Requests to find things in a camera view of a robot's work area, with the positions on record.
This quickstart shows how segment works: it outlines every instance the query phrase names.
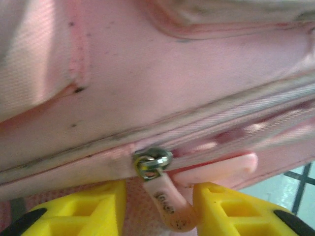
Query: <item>text on zipper pull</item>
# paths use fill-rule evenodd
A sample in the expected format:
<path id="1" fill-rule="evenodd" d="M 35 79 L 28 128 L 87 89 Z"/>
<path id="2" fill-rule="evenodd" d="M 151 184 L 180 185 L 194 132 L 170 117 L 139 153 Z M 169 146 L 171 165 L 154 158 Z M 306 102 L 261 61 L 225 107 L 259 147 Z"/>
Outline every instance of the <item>text on zipper pull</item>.
<path id="1" fill-rule="evenodd" d="M 164 224 L 172 231 L 188 232 L 196 227 L 198 217 L 168 174 L 163 172 L 172 159 L 171 152 L 157 147 L 133 156 L 135 169 L 144 179 L 143 187 L 156 205 Z"/>

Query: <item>black rubber tip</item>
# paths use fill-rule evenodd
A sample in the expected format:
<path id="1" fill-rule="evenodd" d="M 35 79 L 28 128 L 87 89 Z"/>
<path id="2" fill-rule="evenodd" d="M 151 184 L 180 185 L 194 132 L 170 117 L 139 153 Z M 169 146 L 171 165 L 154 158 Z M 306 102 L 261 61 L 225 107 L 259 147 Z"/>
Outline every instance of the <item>black rubber tip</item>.
<path id="1" fill-rule="evenodd" d="M 22 235 L 22 233 L 24 233 L 32 224 L 34 224 L 46 211 L 46 208 L 40 208 L 22 215 L 13 224 L 5 228 L 0 233 L 0 236 Z"/>
<path id="2" fill-rule="evenodd" d="M 283 210 L 274 210 L 274 214 L 286 223 L 299 236 L 315 236 L 315 230 L 296 215 Z"/>

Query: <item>tiled floor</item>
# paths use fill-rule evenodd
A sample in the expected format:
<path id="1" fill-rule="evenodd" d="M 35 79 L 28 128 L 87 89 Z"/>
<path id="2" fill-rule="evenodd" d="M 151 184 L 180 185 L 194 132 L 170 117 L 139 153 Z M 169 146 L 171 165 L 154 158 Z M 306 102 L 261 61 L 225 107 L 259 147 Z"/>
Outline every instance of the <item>tiled floor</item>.
<path id="1" fill-rule="evenodd" d="M 266 179 L 241 192 L 285 207 L 315 229 L 315 162 Z"/>

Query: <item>zipper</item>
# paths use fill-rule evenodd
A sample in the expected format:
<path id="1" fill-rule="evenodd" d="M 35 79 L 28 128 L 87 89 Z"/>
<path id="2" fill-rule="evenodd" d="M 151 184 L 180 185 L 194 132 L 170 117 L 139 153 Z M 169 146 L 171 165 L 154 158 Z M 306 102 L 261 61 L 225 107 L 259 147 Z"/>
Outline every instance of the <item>zipper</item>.
<path id="1" fill-rule="evenodd" d="M 214 132 L 214 130 L 225 130 L 222 123 L 217 127 L 210 127 L 166 142 L 161 144 L 161 147 L 137 151 L 133 155 L 134 168 L 143 178 L 143 187 L 156 205 L 165 225 L 176 232 L 187 232 L 197 225 L 197 213 L 177 190 L 164 172 L 165 169 L 191 167 L 231 153 L 249 150 L 257 143 L 313 117 L 315 117 L 315 101 L 271 118 L 258 119 L 255 123 L 247 121 L 245 125 L 233 127 L 225 133 Z M 204 166 L 204 169 L 204 173 L 208 173 L 209 167 Z M 188 172 L 177 174 L 177 179 L 180 180 L 178 182 L 193 184 L 190 180 L 198 179 L 198 175 L 202 174 L 200 170 L 199 168 L 189 172 L 191 176 L 187 174 Z"/>
<path id="2" fill-rule="evenodd" d="M 272 103 L 267 101 L 269 100 L 263 100 L 260 103 Z M 248 111 L 254 110 L 254 107 L 259 105 L 246 104 L 243 108 L 245 106 Z M 157 137 L 136 142 L 135 149 L 139 150 L 146 144 L 148 146 L 140 150 L 160 147 L 172 152 L 175 158 L 172 164 L 168 166 L 168 170 L 207 163 L 230 153 L 252 149 L 267 138 L 274 137 L 284 130 L 315 117 L 315 100 L 302 103 L 279 114 L 279 111 L 290 106 L 291 103 L 289 102 L 244 116 L 241 114 L 246 113 L 245 109 L 234 108 L 231 111 L 214 115 Z M 274 113 L 278 113 L 278 115 L 270 117 L 270 114 Z M 225 140 L 225 142 L 218 141 L 218 136 L 226 135 L 229 132 L 237 135 L 234 135 L 233 139 Z M 187 147 L 192 151 L 182 152 Z"/>
<path id="3" fill-rule="evenodd" d="M 144 180 L 143 187 L 156 205 L 164 224 L 175 232 L 188 232 L 197 225 L 197 213 L 179 193 L 163 170 L 172 162 L 173 154 L 152 147 L 133 156 L 134 167 Z"/>
<path id="4" fill-rule="evenodd" d="M 135 176 L 135 171 L 130 168 L 130 157 L 137 150 L 148 147 L 172 150 L 182 142 L 179 140 L 178 143 L 173 142 L 172 145 L 166 146 L 166 143 L 172 140 L 193 136 L 194 133 L 195 137 L 191 138 L 192 140 L 197 139 L 198 136 L 224 132 L 239 123 L 267 116 L 312 99 L 315 99 L 315 81 L 312 73 L 283 79 L 205 105 L 198 110 L 178 116 L 176 119 L 161 122 L 154 128 L 144 127 L 134 132 L 113 135 L 49 157 L 39 157 L 23 166 L 3 170 L 0 172 L 0 183 L 4 184 L 45 172 L 74 161 L 79 162 L 86 156 L 98 156 L 98 153 L 101 152 L 105 154 L 114 147 L 125 150 L 126 154 L 123 157 L 113 157 L 114 163 L 111 163 L 110 159 L 108 160 L 108 165 L 114 165 L 115 168 L 122 170 L 118 173 L 111 173 L 108 178 L 132 177 Z M 174 169 L 178 166 L 177 164 L 178 160 L 175 158 L 169 168 Z"/>

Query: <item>pink fabric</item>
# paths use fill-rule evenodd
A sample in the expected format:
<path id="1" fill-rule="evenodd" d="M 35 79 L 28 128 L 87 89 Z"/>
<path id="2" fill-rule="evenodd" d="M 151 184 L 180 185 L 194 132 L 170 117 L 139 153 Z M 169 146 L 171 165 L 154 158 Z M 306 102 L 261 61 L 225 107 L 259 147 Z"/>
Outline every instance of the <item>pink fabric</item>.
<path id="1" fill-rule="evenodd" d="M 82 18 L 71 27 L 86 30 L 76 33 L 90 46 L 83 51 L 91 84 L 1 123 L 1 171 L 148 126 L 314 62 L 311 25 L 186 42 L 161 33 L 137 2 L 77 3 Z M 73 159 L 107 148 L 103 142 Z"/>
<path id="2" fill-rule="evenodd" d="M 84 87 L 89 76 L 91 83 L 0 124 L 0 173 L 18 173 L 3 174 L 10 179 L 1 179 L 3 200 L 108 180 L 111 172 L 124 174 L 131 171 L 132 143 L 162 132 L 156 127 L 167 118 L 315 67 L 314 23 L 182 40 L 160 32 L 137 0 L 76 1 L 67 7 L 65 23 L 71 42 L 80 45 L 74 57 L 81 61 L 72 61 L 69 69 Z M 140 128 L 147 132 L 126 137 Z M 258 153 L 257 171 L 228 187 L 245 187 L 314 160 L 314 141 Z M 118 165 L 115 157 L 126 158 L 126 165 Z M 110 171 L 105 173 L 104 166 Z M 124 234 L 169 235 L 140 179 L 127 183 Z M 82 188 L 26 197 L 27 209 Z M 9 209 L 8 202 L 1 203 L 2 228 L 11 220 Z"/>
<path id="3" fill-rule="evenodd" d="M 310 2 L 300 2 L 298 5 L 305 4 L 300 9 L 293 6 L 283 10 L 277 5 L 266 13 L 269 2 L 266 5 L 260 2 L 258 6 L 254 2 L 146 0 L 143 7 L 161 31 L 186 39 L 223 38 L 299 27 L 305 22 L 292 22 L 293 19 L 305 9 L 314 8 Z"/>
<path id="4" fill-rule="evenodd" d="M 54 0 L 8 2 L 0 3 L 3 25 L 16 14 L 21 17 L 11 29 L 14 33 L 9 44 L 0 44 L 0 51 L 5 51 L 0 56 L 0 121 L 42 104 L 74 80 L 69 61 L 74 56 L 70 55 L 71 49 L 74 53 L 76 46 L 72 48 L 64 24 L 67 17 L 63 4 Z M 1 27 L 0 37 L 8 35 Z"/>

